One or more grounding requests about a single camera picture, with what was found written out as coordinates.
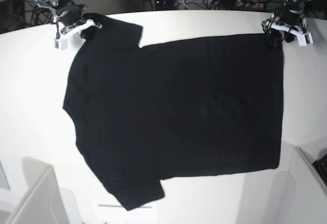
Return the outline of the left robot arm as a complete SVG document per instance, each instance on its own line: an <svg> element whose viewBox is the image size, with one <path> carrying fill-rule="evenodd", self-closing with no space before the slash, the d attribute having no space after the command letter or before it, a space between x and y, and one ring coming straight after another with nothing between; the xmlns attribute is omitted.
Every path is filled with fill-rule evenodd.
<svg viewBox="0 0 327 224"><path fill-rule="evenodd" d="M283 0L282 6L275 9L271 17L262 22L269 47L277 48L283 41L289 43L295 39L301 47L313 43L304 13L307 2L310 0Z"/></svg>

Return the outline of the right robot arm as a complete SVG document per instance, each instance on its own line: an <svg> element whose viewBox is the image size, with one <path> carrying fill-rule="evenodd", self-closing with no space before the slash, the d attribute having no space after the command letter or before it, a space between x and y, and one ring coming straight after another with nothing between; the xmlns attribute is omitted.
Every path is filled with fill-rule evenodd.
<svg viewBox="0 0 327 224"><path fill-rule="evenodd" d="M50 11L56 25L56 42L61 40L61 36L70 37L89 27L99 29L102 27L100 23L83 16L87 10L85 4L76 4L73 0L34 0L34 2L38 7Z"/></svg>

